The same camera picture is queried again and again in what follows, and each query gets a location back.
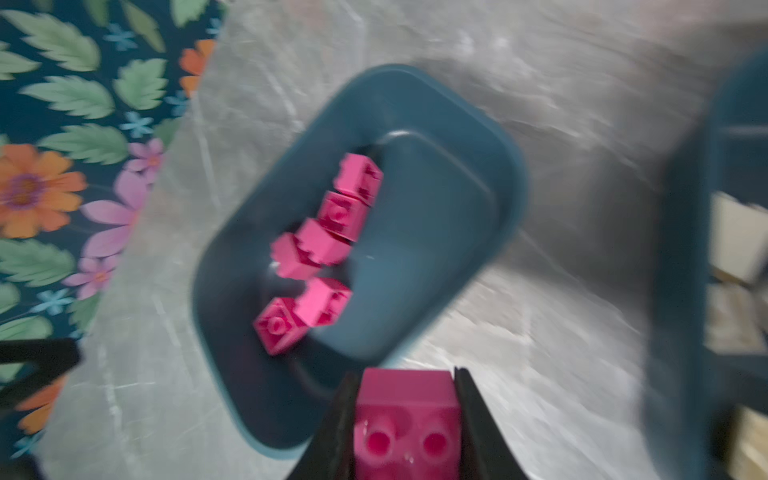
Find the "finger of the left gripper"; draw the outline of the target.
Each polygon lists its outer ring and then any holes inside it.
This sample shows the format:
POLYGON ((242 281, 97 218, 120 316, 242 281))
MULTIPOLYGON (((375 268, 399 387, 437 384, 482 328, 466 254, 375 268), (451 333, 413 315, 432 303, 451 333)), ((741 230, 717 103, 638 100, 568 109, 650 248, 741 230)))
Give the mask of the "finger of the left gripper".
POLYGON ((72 338, 8 340, 1 342, 1 365, 30 365, 31 373, 12 380, 1 391, 1 410, 11 411, 39 390, 74 369, 81 353, 72 338))

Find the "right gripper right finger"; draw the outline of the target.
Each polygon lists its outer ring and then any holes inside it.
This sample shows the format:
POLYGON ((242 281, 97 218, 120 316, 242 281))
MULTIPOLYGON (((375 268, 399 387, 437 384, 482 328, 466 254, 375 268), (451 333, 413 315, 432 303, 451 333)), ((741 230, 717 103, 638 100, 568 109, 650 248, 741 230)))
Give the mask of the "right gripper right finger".
POLYGON ((471 373, 454 369, 461 409, 461 480, 528 480, 494 420, 471 373))

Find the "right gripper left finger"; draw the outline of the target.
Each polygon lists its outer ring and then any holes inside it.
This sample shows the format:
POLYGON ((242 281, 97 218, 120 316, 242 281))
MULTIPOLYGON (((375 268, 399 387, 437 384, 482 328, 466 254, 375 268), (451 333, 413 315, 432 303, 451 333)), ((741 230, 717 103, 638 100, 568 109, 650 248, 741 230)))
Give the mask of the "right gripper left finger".
POLYGON ((287 480, 354 479, 354 426, 361 376, 348 373, 287 480))

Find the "pink small brick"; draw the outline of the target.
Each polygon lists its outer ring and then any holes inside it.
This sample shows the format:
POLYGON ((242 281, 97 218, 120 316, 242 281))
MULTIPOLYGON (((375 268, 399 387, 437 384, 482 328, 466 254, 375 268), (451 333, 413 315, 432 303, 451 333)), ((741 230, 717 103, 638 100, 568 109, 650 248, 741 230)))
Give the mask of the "pink small brick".
POLYGON ((275 297, 253 321, 254 330, 268 355, 287 352, 310 330, 294 309, 293 298, 275 297))
POLYGON ((330 233, 357 242, 364 228, 369 207, 360 199, 335 191, 327 191, 316 220, 330 233))
POLYGON ((346 153, 339 166, 333 180, 334 188, 372 207, 384 177, 377 164, 368 156, 346 153))

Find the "pink long brick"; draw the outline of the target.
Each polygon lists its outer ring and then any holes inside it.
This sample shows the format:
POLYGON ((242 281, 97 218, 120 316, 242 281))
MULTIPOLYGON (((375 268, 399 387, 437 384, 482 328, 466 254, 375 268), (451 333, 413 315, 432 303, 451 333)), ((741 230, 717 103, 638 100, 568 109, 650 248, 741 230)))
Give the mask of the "pink long brick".
POLYGON ((299 248, 298 240, 291 232, 281 234, 271 243, 270 256, 277 263, 276 274, 281 278, 306 281, 322 269, 299 248))
POLYGON ((299 248, 310 260, 321 265, 340 264, 352 250, 349 241, 332 234, 314 218, 305 219, 295 236, 299 248))

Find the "white long brick bottom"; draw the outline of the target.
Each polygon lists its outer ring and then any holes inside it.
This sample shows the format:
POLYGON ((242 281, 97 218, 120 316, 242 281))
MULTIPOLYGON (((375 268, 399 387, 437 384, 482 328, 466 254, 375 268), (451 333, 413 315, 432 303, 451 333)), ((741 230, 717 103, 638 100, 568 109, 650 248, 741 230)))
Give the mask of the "white long brick bottom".
POLYGON ((767 209, 725 192, 711 196, 709 263, 727 279, 753 284, 767 261, 767 209))

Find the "white long brick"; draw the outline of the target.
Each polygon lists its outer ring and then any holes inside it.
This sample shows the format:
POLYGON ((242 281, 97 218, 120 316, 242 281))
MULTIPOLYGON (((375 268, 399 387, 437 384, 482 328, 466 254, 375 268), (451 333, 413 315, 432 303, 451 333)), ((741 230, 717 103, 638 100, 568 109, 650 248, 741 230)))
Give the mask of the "white long brick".
POLYGON ((733 283, 707 287, 704 344, 717 354, 767 354, 756 299, 748 289, 733 283))
POLYGON ((711 196, 709 263, 727 279, 753 284, 767 261, 767 209, 725 192, 711 196))

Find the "pink long brick bottom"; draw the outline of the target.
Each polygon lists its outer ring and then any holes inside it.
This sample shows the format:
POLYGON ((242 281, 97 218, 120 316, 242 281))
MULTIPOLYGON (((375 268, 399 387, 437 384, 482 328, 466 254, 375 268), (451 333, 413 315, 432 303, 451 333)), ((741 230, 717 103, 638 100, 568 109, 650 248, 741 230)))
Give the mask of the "pink long brick bottom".
POLYGON ((291 232, 281 234, 271 243, 270 256, 277 263, 276 274, 281 278, 306 281, 322 269, 299 248, 298 240, 291 232))

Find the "white long brick top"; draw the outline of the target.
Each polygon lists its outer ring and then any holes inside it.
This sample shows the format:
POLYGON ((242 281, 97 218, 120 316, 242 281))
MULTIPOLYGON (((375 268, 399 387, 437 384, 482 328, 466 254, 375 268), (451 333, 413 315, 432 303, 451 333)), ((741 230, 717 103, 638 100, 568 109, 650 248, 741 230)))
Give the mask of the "white long brick top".
POLYGON ((704 344, 717 354, 767 354, 756 299, 748 289, 733 283, 707 287, 704 344))

